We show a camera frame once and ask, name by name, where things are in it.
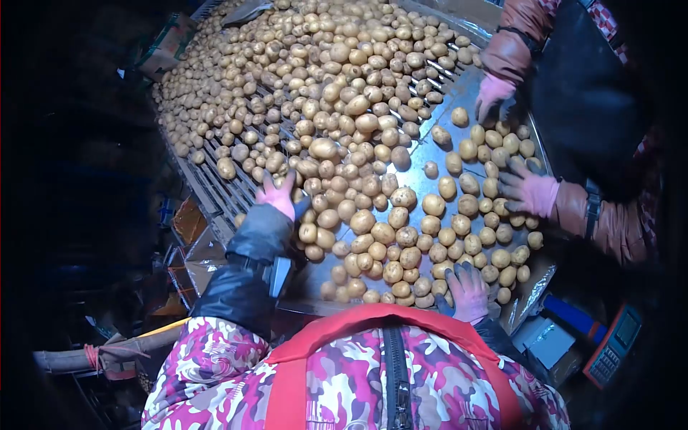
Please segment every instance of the red string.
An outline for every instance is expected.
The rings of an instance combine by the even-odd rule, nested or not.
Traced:
[[[86,354],[86,359],[88,360],[89,365],[91,366],[92,369],[98,371],[100,369],[100,351],[110,351],[110,350],[122,350],[122,351],[128,351],[128,352],[133,352],[134,354],[138,354],[140,356],[146,357],[146,358],[151,358],[150,355],[134,350],[132,348],[127,348],[123,346],[93,346],[89,345],[88,343],[84,345],[84,354]]]

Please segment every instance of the hand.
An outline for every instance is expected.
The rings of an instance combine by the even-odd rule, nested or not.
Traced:
[[[509,80],[487,73],[480,83],[480,92],[475,99],[475,119],[482,124],[493,106],[501,106],[508,98],[516,93],[516,85]],[[499,119],[506,119],[506,112],[500,110]]]
[[[306,195],[299,203],[292,203],[291,195],[296,176],[294,170],[289,170],[284,182],[282,182],[282,187],[276,189],[275,183],[272,182],[272,174],[266,169],[263,174],[263,188],[256,193],[256,203],[269,204],[275,207],[292,222],[301,218],[310,206],[310,196]]]
[[[444,278],[447,280],[451,295],[454,298],[453,314],[451,308],[441,294],[435,295],[440,312],[459,321],[478,324],[487,316],[487,294],[489,288],[480,276],[480,271],[469,262],[455,264],[454,272],[446,269]]]
[[[497,190],[509,199],[504,207],[511,212],[528,212],[549,218],[557,199],[559,183],[531,160],[526,163],[528,168],[509,160],[509,169],[516,174],[499,173]]]

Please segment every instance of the camouflage jacket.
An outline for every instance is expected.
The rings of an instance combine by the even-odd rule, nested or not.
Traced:
[[[308,359],[308,430],[386,429],[382,329],[346,336]],[[415,429],[499,429],[499,405],[471,354],[419,327],[401,328]],[[262,429],[275,366],[268,344],[241,326],[192,318],[160,370],[142,416],[143,429]],[[564,401],[552,387],[505,356],[506,374],[530,429],[568,429]]]

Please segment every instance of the zipper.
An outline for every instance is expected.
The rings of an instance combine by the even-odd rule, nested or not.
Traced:
[[[387,428],[411,428],[411,391],[404,339],[399,327],[383,328],[387,366]]]

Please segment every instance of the person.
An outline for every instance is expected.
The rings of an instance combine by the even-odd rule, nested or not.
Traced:
[[[486,318],[487,286],[470,264],[446,272],[452,317],[362,304],[268,351],[275,300],[261,268],[284,254],[303,210],[293,183],[291,172],[275,189],[266,174],[160,369],[143,429],[570,428],[559,393],[492,342],[507,336]]]
[[[529,175],[527,184],[542,186],[527,189],[536,191],[524,202],[535,212],[524,210],[591,239],[623,265],[656,260],[662,170],[652,104],[628,54],[600,0],[506,0],[481,54],[486,76],[476,99],[480,122],[496,107],[504,118],[505,100],[524,87],[559,178]]]

